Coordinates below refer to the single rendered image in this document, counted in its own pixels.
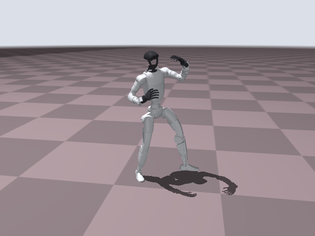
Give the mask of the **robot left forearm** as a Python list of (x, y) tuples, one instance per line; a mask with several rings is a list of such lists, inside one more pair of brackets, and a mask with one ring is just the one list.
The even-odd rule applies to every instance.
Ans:
[[(187, 63), (188, 63), (188, 62), (187, 62)], [(188, 63), (188, 64), (189, 64), (189, 63)], [(189, 71), (189, 66), (188, 66), (188, 67), (182, 66), (181, 76), (182, 76), (182, 77), (188, 76), (188, 71)]]

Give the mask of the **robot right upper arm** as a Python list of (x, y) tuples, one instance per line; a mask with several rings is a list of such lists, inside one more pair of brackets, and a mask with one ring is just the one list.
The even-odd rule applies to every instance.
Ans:
[(131, 91), (130, 93), (133, 95), (133, 96), (136, 96), (135, 94), (138, 92), (138, 90), (140, 89), (140, 87), (145, 84), (146, 82), (146, 79), (147, 79), (147, 76), (145, 74), (142, 74), (142, 75), (138, 75), (136, 78), (135, 78), (135, 83), (133, 84), (132, 88), (131, 88)]

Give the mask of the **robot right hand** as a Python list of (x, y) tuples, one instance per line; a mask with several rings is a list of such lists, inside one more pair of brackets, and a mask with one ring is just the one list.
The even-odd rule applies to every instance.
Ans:
[(154, 97), (154, 96), (159, 96), (159, 94), (154, 94), (154, 93), (159, 93), (159, 92), (155, 92), (158, 91), (157, 89), (153, 90), (153, 88), (151, 88), (150, 90), (147, 91), (147, 93), (145, 95), (142, 96), (142, 102), (141, 103), (145, 103), (147, 102), (147, 100), (151, 100), (154, 98), (158, 98), (158, 97)]

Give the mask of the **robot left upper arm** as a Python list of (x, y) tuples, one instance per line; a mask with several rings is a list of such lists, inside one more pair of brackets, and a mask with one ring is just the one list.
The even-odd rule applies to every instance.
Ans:
[(173, 79), (177, 79), (180, 82), (184, 81), (184, 79), (185, 79), (185, 77), (181, 76), (181, 73), (178, 74), (177, 72), (172, 71), (167, 67), (163, 67), (163, 68), (161, 68), (161, 70), (164, 72), (164, 77), (168, 76), (168, 77), (171, 77)]

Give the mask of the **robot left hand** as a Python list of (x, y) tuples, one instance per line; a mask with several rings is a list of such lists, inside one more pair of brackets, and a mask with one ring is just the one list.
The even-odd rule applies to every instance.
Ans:
[(171, 56), (170, 58), (171, 58), (171, 59), (174, 58), (174, 60), (176, 59), (176, 61), (178, 60), (182, 66), (188, 67), (188, 65), (189, 65), (186, 60), (184, 60), (184, 59), (182, 59), (181, 57), (178, 57), (178, 56), (176, 56), (176, 55), (173, 55), (173, 56)]

